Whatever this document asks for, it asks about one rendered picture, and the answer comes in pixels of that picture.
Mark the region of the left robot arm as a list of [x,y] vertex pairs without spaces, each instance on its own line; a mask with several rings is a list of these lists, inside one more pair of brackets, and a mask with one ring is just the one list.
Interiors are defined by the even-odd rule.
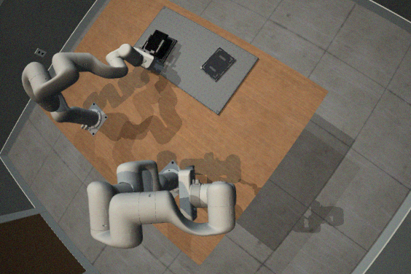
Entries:
[[51,78],[41,63],[32,62],[23,70],[22,83],[28,96],[49,111],[56,122],[72,122],[81,124],[81,129],[94,129],[101,123],[99,110],[69,107],[61,92],[77,82],[79,72],[88,71],[106,79],[126,76],[128,67],[124,60],[132,66],[140,66],[144,58],[129,44],[121,45],[106,56],[108,66],[87,52],[59,52],[52,57],[56,77]]

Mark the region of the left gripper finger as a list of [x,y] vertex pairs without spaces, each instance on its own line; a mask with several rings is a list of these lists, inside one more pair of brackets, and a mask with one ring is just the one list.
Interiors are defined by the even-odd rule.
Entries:
[[146,53],[148,53],[148,54],[153,54],[153,55],[156,55],[158,52],[159,52],[159,50],[160,50],[160,48],[162,48],[162,46],[164,45],[164,43],[165,43],[165,40],[162,40],[161,41],[161,43],[159,44],[159,47],[157,48],[157,51],[155,52],[154,50],[151,50],[151,52],[147,52],[146,51]]
[[143,43],[143,45],[139,45],[139,47],[140,47],[140,50],[142,50],[142,51],[144,51],[144,52],[146,52],[145,50],[143,50],[144,49],[144,46],[145,46],[145,44],[151,39],[151,37],[152,37],[152,35],[151,34],[149,34],[148,35],[148,37],[146,38],[146,40],[145,40],[145,42]]

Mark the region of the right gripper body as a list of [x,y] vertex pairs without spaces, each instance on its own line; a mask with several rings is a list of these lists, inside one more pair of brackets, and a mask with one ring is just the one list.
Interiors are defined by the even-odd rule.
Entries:
[[191,189],[194,183],[195,169],[179,171],[180,212],[192,222],[197,218],[197,208],[193,208],[191,203]]

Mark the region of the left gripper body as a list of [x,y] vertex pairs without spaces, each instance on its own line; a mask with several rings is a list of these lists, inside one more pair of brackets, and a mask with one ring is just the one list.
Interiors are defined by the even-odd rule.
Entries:
[[143,55],[144,60],[140,66],[147,69],[148,71],[151,71],[157,62],[156,58],[138,48],[134,47],[134,49],[136,49],[139,53]]

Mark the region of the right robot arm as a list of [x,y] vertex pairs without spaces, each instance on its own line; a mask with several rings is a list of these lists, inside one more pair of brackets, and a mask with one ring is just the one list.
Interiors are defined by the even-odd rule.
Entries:
[[171,194],[178,190],[176,169],[158,174],[154,160],[119,165],[117,184],[94,181],[87,186],[92,237],[108,246],[127,249],[142,243],[143,224],[171,223],[196,236],[222,235],[235,228],[234,184],[203,184],[195,179],[191,203],[193,208],[208,208],[206,223],[192,222],[180,212]]

